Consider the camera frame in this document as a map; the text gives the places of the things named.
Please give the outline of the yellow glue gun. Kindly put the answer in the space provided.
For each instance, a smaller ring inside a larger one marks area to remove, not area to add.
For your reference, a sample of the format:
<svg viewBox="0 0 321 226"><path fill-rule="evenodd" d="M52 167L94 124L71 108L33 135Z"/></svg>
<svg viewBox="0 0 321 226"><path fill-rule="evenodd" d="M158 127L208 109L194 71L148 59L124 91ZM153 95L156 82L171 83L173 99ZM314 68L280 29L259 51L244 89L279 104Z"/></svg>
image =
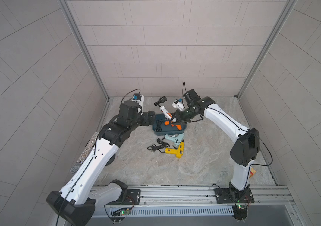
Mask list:
<svg viewBox="0 0 321 226"><path fill-rule="evenodd" d="M176 158L180 159L184 154L184 142L181 142L177 149L166 148L165 153L173 154Z"/></svg>

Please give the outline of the mint green glue gun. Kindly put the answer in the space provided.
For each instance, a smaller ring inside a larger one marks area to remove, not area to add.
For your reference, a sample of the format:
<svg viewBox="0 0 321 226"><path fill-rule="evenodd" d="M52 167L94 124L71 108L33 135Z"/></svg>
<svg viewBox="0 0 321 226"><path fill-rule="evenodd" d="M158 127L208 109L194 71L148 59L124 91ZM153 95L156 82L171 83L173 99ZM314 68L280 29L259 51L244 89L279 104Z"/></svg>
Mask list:
<svg viewBox="0 0 321 226"><path fill-rule="evenodd" d="M174 147L175 149L178 149L179 145L181 144L181 142L184 139L184 133L178 134L176 135L165 135L165 139L172 141L174 143Z"/></svg>

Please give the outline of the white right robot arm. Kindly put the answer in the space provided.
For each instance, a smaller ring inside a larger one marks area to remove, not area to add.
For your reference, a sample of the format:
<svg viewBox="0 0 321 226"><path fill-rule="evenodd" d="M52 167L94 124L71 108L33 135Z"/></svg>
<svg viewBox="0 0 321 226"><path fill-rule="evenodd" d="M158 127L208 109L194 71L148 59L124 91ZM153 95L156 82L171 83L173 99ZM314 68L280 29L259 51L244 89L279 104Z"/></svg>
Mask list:
<svg viewBox="0 0 321 226"><path fill-rule="evenodd" d="M193 122L193 118L199 115L202 119L207 118L222 129L232 140L233 147L230 156L234 161L233 177L229 184L230 196L239 199L249 190L249 174L257 154L260 151L260 142L257 129L242 125L226 114L218 104L210 97L188 98L188 107L181 100L176 100L172 107L176 109L172 113L171 121L175 119L178 124Z"/></svg>

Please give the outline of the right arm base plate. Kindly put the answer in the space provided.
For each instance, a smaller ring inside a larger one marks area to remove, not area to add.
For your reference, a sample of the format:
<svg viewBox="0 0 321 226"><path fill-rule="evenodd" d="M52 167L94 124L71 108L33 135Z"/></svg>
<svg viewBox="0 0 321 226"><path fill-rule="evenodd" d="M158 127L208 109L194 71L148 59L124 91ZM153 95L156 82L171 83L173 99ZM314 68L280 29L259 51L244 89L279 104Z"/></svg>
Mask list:
<svg viewBox="0 0 321 226"><path fill-rule="evenodd" d="M215 192L218 204L254 203L254 197L250 186L247 186L242 191L238 191L236 188L229 189L219 187L213 188L212 190Z"/></svg>

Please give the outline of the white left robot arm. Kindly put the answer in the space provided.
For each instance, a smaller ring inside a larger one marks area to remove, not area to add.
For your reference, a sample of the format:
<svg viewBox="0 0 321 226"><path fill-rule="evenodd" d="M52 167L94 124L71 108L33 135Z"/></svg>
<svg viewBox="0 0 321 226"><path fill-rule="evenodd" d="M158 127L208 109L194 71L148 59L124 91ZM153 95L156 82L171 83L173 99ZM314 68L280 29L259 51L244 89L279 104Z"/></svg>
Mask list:
<svg viewBox="0 0 321 226"><path fill-rule="evenodd" d="M60 191L52 191L46 202L69 226L85 226L97 207L109 203L122 204L127 199L127 185L113 180L109 185L91 193L101 171L115 156L121 145L139 126L152 125L155 112L143 111L144 97L120 104L119 114L103 126L94 147L75 175Z"/></svg>

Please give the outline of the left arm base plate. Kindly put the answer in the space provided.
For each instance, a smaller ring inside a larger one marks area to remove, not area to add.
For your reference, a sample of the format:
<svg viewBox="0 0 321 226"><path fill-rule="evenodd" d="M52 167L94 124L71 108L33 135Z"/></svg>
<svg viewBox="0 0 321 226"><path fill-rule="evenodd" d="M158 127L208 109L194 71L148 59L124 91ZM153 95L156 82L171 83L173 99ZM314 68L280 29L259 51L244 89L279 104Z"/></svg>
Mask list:
<svg viewBox="0 0 321 226"><path fill-rule="evenodd" d="M141 190L140 189L128 189L126 193L122 193L120 198L110 205L138 205L140 203Z"/></svg>

